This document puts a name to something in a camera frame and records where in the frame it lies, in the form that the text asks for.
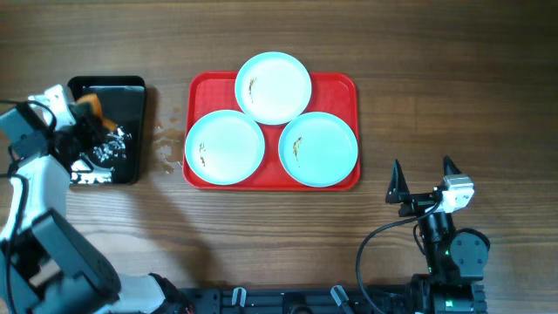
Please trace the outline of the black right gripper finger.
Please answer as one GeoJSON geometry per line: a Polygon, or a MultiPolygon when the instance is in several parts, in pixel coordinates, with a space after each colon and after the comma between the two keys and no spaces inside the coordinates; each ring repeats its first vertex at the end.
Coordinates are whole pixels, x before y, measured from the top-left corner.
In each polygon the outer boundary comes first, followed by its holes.
{"type": "Polygon", "coordinates": [[[389,204],[411,202],[411,194],[398,160],[393,161],[391,181],[386,192],[385,202],[389,204]]]}
{"type": "Polygon", "coordinates": [[[443,171],[444,176],[461,174],[459,168],[454,164],[453,160],[448,155],[443,158],[443,171]]]}

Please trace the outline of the orange green sponge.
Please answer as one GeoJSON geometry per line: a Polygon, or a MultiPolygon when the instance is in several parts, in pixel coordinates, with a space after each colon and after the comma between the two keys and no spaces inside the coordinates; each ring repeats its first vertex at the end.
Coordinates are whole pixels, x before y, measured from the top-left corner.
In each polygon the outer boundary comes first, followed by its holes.
{"type": "Polygon", "coordinates": [[[95,94],[86,94],[76,100],[76,106],[79,109],[85,109],[87,112],[92,114],[94,117],[99,118],[102,126],[107,129],[110,133],[117,130],[118,125],[112,120],[105,118],[102,110],[102,106],[99,101],[99,97],[95,94]]]}

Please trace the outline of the white plate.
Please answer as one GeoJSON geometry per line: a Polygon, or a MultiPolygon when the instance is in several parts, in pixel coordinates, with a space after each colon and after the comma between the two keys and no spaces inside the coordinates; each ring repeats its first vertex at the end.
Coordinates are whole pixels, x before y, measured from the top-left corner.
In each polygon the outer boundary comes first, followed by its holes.
{"type": "Polygon", "coordinates": [[[310,73],[293,56],[267,51],[244,63],[235,78],[241,110],[263,125],[278,126],[298,117],[312,94],[310,73]]]}
{"type": "Polygon", "coordinates": [[[331,113],[305,113],[282,130],[278,156],[295,181],[327,188],[346,179],[357,165],[357,137],[346,122],[331,113]]]}
{"type": "Polygon", "coordinates": [[[235,110],[208,113],[187,133],[184,155],[190,169],[205,182],[226,186],[246,180],[265,153],[262,129],[235,110]]]}

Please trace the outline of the white plate top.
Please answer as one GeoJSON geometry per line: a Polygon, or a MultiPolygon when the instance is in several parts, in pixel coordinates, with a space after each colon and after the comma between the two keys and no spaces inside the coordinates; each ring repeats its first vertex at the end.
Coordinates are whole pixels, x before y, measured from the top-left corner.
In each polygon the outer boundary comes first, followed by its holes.
{"type": "Polygon", "coordinates": [[[312,94],[310,73],[293,56],[267,51],[244,63],[235,78],[241,110],[263,125],[278,126],[298,117],[312,94]]]}

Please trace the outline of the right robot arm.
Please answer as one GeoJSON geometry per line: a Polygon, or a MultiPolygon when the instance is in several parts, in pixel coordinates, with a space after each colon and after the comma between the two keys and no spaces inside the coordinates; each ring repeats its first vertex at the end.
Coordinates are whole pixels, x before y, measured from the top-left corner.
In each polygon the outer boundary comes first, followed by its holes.
{"type": "Polygon", "coordinates": [[[443,159],[444,176],[429,193],[413,194],[402,168],[394,163],[389,191],[400,204],[398,215],[415,218],[428,266],[415,274],[405,288],[409,313],[487,312],[486,292],[480,281],[488,262],[490,241],[475,229],[456,229],[453,214],[465,208],[474,195],[474,184],[450,157],[443,159]]]}

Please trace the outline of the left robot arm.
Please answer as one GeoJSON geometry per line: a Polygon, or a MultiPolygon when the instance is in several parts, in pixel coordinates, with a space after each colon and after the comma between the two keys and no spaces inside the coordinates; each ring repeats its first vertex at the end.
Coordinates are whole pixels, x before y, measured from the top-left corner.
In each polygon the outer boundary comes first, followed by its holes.
{"type": "Polygon", "coordinates": [[[1,234],[1,296],[13,313],[218,313],[221,294],[179,290],[156,274],[119,276],[65,218],[71,164],[112,129],[100,109],[69,106],[48,122],[36,101],[1,116],[14,188],[1,234]]]}

